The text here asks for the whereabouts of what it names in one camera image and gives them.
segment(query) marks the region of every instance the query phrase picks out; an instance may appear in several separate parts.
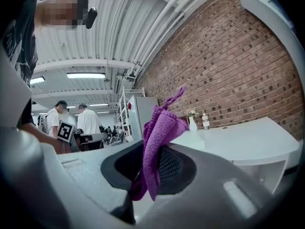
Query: black hair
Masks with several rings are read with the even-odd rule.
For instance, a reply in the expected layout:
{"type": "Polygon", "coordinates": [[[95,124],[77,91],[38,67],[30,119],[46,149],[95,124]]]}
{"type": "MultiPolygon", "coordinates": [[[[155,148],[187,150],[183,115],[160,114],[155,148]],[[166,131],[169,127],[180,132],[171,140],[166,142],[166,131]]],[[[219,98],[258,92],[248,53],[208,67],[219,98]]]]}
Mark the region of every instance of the black hair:
{"type": "Polygon", "coordinates": [[[57,104],[55,105],[55,107],[58,107],[60,104],[66,105],[66,106],[67,106],[67,102],[66,102],[66,101],[60,100],[60,101],[57,102],[57,104]]]}
{"type": "Polygon", "coordinates": [[[78,106],[78,109],[86,109],[87,108],[87,105],[86,104],[80,104],[78,106]]]}
{"type": "Polygon", "coordinates": [[[89,0],[77,0],[77,20],[72,21],[72,25],[79,25],[84,19],[84,15],[88,14],[89,0]]]}

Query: bottle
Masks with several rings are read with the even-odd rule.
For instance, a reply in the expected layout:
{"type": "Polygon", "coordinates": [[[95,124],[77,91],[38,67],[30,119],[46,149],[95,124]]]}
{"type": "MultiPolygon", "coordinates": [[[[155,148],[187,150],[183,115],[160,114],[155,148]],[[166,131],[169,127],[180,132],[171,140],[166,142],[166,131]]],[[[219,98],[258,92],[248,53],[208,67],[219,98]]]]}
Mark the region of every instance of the bottle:
{"type": "Polygon", "coordinates": [[[208,116],[205,113],[202,115],[202,124],[204,130],[210,129],[210,122],[208,121],[208,116]]]}

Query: ceiling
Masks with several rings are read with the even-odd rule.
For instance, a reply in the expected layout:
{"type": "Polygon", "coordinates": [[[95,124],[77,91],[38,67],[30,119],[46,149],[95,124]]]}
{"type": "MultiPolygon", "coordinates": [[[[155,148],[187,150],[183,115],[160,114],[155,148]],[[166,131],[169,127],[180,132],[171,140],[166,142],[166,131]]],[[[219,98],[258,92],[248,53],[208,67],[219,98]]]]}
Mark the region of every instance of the ceiling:
{"type": "MultiPolygon", "coordinates": [[[[38,53],[31,85],[37,114],[59,100],[68,105],[108,103],[93,110],[116,110],[122,86],[130,88],[160,47],[206,0],[89,0],[98,16],[91,29],[35,33],[38,53]],[[66,73],[105,73],[104,79],[68,79],[66,73]]],[[[70,114],[76,114],[77,108],[70,114]]]]}

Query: person in black shirt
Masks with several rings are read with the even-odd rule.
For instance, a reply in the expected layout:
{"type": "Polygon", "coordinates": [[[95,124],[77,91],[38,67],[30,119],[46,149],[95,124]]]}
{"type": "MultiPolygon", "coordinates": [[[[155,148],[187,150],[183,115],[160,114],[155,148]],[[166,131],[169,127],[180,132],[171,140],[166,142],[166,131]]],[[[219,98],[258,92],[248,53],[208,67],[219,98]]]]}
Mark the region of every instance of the person in black shirt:
{"type": "MultiPolygon", "coordinates": [[[[13,10],[6,27],[1,26],[2,48],[17,74],[30,86],[38,59],[35,32],[42,27],[65,26],[75,28],[82,23],[88,10],[88,0],[24,0],[20,8],[13,10]]],[[[36,136],[40,142],[53,145],[57,153],[63,151],[63,143],[35,127],[31,116],[31,100],[25,107],[18,128],[36,136]]]]}

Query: white table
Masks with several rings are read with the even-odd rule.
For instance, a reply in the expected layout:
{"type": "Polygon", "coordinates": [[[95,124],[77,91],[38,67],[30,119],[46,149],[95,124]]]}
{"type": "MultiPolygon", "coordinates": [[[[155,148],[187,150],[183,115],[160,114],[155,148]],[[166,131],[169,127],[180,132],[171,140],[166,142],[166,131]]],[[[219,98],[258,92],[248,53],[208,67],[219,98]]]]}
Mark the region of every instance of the white table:
{"type": "Polygon", "coordinates": [[[299,143],[268,117],[228,127],[185,132],[172,143],[221,156],[276,190],[299,143]]]}

